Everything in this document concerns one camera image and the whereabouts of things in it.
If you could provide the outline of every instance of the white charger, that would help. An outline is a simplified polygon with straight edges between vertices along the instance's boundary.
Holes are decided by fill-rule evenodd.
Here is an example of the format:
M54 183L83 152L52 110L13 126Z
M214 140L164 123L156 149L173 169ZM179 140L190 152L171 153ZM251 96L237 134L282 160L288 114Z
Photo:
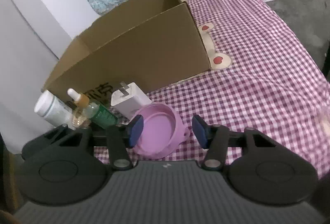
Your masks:
M129 85L123 82L120 84L122 88L113 92L111 96L111 106L131 120L134 114L140 108L150 104L151 100L134 82Z

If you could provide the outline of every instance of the white jar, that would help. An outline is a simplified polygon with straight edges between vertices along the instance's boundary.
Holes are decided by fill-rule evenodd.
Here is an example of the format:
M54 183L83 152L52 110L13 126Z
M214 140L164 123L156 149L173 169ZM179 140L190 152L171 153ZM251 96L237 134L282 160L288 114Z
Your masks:
M50 91L46 90L40 95L34 107L34 112L55 127L66 123L69 128L74 129L72 126L72 109Z

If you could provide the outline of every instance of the clear glass bottle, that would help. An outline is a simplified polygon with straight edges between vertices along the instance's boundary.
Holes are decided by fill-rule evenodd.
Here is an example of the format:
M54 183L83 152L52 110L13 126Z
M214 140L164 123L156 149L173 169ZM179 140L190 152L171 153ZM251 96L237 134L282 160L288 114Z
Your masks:
M113 115L104 105L94 99L89 99L82 93L77 93L74 89L68 89L68 95L75 101L74 103L82 108L83 115L102 128L107 128L117 124L117 117Z

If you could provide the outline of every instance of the bed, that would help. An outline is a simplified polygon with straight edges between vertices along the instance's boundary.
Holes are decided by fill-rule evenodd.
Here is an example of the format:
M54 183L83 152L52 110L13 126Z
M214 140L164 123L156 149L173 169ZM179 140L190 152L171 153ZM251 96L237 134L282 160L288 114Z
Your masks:
M330 168L330 137L320 124L329 84L289 27L262 0L187 0L198 26L212 23L216 51L233 59L212 70L148 94L166 102L189 125L190 137L163 160L202 160L191 130L193 114L233 131L254 127L294 151L321 177ZM132 150L133 160L141 159ZM108 162L105 148L95 155ZM228 150L227 162L240 156Z

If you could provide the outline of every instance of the white dropper cap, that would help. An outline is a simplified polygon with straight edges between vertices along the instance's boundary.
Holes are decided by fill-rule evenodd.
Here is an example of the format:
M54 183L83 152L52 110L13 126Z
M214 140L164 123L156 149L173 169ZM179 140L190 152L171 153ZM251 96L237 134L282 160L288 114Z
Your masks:
M77 93L74 89L69 88L67 91L68 95L75 100L76 102L79 102L81 94Z

